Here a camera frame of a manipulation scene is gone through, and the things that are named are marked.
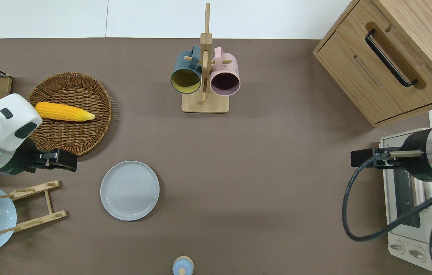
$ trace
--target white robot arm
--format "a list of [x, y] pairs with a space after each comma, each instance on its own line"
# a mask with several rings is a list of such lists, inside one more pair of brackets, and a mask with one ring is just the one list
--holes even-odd
[[76, 155], [61, 149], [40, 151], [28, 138], [41, 123], [40, 115], [22, 96], [10, 94], [0, 99], [0, 173], [13, 175], [36, 168], [76, 170]]

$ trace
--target wooden plate stand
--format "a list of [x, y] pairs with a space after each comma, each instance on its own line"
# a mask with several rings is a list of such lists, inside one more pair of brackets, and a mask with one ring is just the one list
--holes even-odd
[[30, 188], [13, 190], [9, 194], [1, 195], [0, 199], [10, 198], [11, 200], [15, 201], [15, 200], [22, 199], [24, 197], [34, 195], [36, 193], [45, 192], [45, 197], [47, 198], [47, 207], [48, 207], [48, 213], [49, 214], [46, 216], [43, 216], [43, 217], [39, 217], [36, 219], [32, 219], [32, 220], [23, 222], [23, 223], [18, 223], [14, 227], [1, 230], [0, 234], [6, 233], [9, 231], [13, 231], [13, 230], [14, 230], [14, 233], [16, 233], [16, 232], [19, 232], [21, 230], [25, 230], [25, 229], [28, 229], [28, 228], [31, 228], [31, 227], [34, 227], [37, 225], [41, 225], [43, 223], [47, 223], [47, 222], [54, 221], [54, 220], [59, 219], [59, 218], [66, 217], [66, 211], [65, 210], [58, 211], [55, 213], [53, 212], [52, 202], [50, 201], [50, 195], [48, 194], [48, 190], [50, 190], [52, 188], [57, 188], [59, 186], [60, 186], [59, 181], [50, 181], [48, 183], [43, 183], [43, 184], [33, 186]]

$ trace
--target pink mug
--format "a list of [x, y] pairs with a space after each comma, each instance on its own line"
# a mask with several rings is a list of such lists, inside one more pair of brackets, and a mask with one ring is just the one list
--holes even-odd
[[[237, 59], [233, 54], [223, 52], [221, 47], [214, 49], [214, 65], [211, 65], [209, 79], [211, 91], [222, 96], [230, 96], [240, 89], [240, 76]], [[230, 64], [223, 64], [223, 60], [231, 60]]]

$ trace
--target mug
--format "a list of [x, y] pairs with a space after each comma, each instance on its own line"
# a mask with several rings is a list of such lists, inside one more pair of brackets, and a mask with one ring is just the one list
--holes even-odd
[[[185, 60], [184, 56], [192, 57], [191, 61]], [[201, 87], [201, 48], [194, 46], [192, 50], [181, 52], [176, 59], [174, 72], [170, 77], [172, 87], [183, 94], [192, 94]]]
[[214, 49], [214, 65], [211, 66], [211, 91], [222, 96], [230, 96], [240, 89], [240, 76], [237, 59], [233, 54], [223, 52], [221, 47]]

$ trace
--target cabinet drawer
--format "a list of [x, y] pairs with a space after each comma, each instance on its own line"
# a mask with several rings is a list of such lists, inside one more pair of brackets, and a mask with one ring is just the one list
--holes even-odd
[[372, 124], [403, 112], [339, 33], [331, 36], [317, 57]]
[[432, 69], [371, 0], [335, 28], [315, 55], [373, 126], [432, 109]]

